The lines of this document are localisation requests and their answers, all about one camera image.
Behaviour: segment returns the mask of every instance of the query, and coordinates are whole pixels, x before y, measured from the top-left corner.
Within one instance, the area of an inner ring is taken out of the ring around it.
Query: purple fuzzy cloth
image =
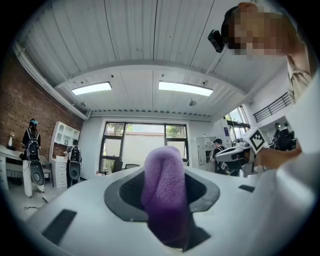
[[[188,224],[185,168],[174,146],[149,153],[144,163],[141,203],[148,214],[148,226],[163,243],[183,241]]]

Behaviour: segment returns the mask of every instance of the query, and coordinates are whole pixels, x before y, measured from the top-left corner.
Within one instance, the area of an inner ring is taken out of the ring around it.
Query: metal railing
[[[282,110],[286,106],[288,106],[291,101],[291,97],[286,92],[284,95],[282,95],[280,98],[276,99],[274,102],[266,106],[265,108],[261,109],[257,113],[254,113],[254,117],[256,122],[266,119],[267,117],[272,116],[274,113],[278,112],[279,110]]]

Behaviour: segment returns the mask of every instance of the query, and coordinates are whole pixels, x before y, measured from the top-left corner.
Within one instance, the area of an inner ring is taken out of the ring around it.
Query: ceiling light
[[[166,91],[176,91],[176,92],[184,92],[190,94],[199,94],[204,96],[210,96],[213,90],[197,85],[191,85],[186,83],[176,83],[176,82],[159,82],[159,90]]]
[[[73,89],[72,92],[75,95],[80,95],[80,94],[88,94],[93,92],[107,91],[111,89],[112,88],[109,82],[101,82],[101,83],[96,83],[96,84],[87,85],[81,88]]]

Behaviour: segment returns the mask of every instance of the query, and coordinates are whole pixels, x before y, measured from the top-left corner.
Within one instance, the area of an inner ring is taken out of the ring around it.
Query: mounted camera
[[[222,53],[225,43],[222,39],[222,36],[219,32],[219,30],[213,29],[210,34],[208,35],[208,40],[213,45],[214,49],[217,53]]]

